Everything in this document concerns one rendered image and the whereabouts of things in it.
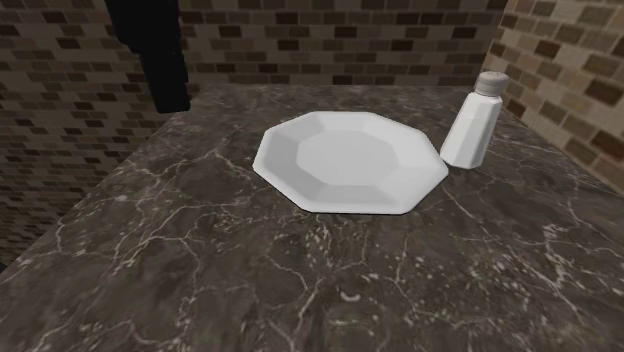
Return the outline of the white octagonal plate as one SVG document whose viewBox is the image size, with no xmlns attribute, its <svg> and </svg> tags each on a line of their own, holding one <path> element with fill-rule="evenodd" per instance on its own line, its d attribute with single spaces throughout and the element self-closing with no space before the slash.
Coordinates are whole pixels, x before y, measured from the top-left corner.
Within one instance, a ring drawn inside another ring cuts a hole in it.
<svg viewBox="0 0 624 352">
<path fill-rule="evenodd" d="M 448 175 L 420 130 L 341 111 L 309 112 L 267 129 L 253 169 L 315 213 L 405 214 Z"/>
</svg>

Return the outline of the white salt shaker grey cap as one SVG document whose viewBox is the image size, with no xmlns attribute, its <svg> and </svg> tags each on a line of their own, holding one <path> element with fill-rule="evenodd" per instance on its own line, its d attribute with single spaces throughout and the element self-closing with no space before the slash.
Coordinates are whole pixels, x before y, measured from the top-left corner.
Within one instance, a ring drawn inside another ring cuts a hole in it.
<svg viewBox="0 0 624 352">
<path fill-rule="evenodd" d="M 440 149 L 440 156 L 447 164 L 462 169 L 482 165 L 501 112 L 501 94 L 508 82 L 509 77 L 501 72 L 479 74 L 474 90 L 466 96 Z"/>
</svg>

